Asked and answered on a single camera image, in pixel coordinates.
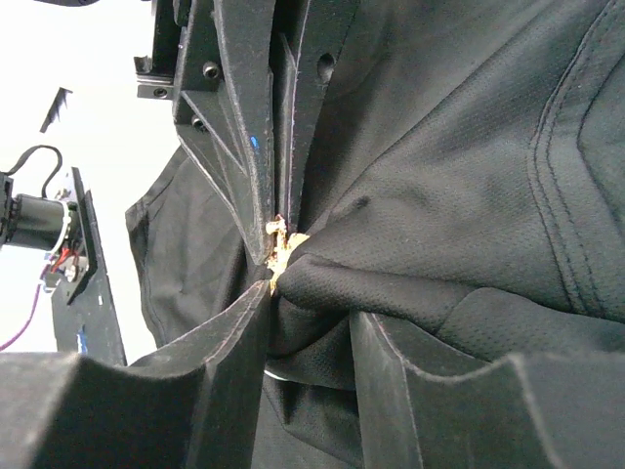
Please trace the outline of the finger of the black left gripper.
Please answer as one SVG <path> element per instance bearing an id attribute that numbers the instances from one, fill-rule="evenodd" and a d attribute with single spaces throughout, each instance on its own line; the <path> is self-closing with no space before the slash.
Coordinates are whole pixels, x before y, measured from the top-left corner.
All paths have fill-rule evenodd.
<path id="1" fill-rule="evenodd" d="M 357 1 L 278 1 L 275 5 L 275 208 L 289 230 L 298 228 L 315 128 L 358 6 Z"/>

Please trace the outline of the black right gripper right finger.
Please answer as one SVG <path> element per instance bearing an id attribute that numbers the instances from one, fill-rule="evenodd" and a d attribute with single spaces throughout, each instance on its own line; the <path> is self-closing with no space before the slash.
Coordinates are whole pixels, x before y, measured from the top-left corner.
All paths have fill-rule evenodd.
<path id="1" fill-rule="evenodd" d="M 624 358 L 509 354 L 487 363 L 414 324 L 350 318 L 368 468 L 620 468 Z"/>

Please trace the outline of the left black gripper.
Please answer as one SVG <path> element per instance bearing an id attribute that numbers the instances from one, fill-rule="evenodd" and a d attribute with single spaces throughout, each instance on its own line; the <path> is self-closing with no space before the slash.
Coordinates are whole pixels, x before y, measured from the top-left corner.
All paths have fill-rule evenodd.
<path id="1" fill-rule="evenodd" d="M 249 256 L 260 265 L 271 253 L 266 224 L 274 215 L 274 4 L 152 0 L 150 7 L 151 52 L 134 57 L 137 97 L 171 100 L 175 90 L 173 116 L 181 145 L 225 203 Z"/>

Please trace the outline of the black t-shirt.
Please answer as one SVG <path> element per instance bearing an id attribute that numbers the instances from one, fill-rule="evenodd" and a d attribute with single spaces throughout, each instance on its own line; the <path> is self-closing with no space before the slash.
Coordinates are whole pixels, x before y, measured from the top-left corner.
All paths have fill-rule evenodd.
<path id="1" fill-rule="evenodd" d="M 624 358 L 623 3 L 357 2 L 287 228 L 310 238 L 271 295 L 247 468 L 368 468 L 354 313 L 487 363 Z M 158 349 L 270 284 L 182 145 L 126 221 Z"/>

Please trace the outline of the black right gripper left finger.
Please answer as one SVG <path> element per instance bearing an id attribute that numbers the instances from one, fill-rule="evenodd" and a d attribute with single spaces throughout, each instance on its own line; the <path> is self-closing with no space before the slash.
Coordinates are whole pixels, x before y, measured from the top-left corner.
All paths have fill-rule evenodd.
<path id="1" fill-rule="evenodd" d="M 130 366 L 1 358 L 5 468 L 247 468 L 269 335 L 267 281 Z"/>

